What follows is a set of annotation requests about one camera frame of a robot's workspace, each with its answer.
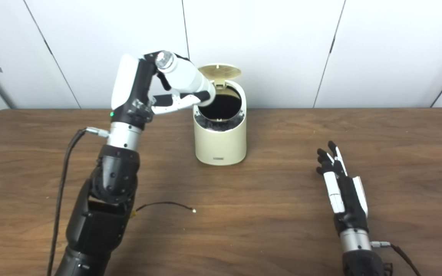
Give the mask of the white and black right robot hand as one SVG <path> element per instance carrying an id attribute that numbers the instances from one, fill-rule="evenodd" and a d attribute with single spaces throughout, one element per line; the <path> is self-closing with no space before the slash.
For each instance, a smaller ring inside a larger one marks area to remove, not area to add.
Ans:
<path id="1" fill-rule="evenodd" d="M 316 171 L 324 178 L 337 234 L 349 229 L 368 232 L 368 206 L 361 178 L 348 175 L 336 143 L 330 140 L 328 148 L 330 152 L 317 149 L 320 165 Z"/>

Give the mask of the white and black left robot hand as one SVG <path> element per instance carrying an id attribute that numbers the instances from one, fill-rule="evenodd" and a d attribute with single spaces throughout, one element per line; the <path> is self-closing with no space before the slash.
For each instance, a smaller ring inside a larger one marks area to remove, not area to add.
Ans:
<path id="1" fill-rule="evenodd" d="M 191 61 L 170 51 L 125 54 L 112 92 L 112 122 L 144 129 L 155 115 L 210 105 L 216 89 Z"/>

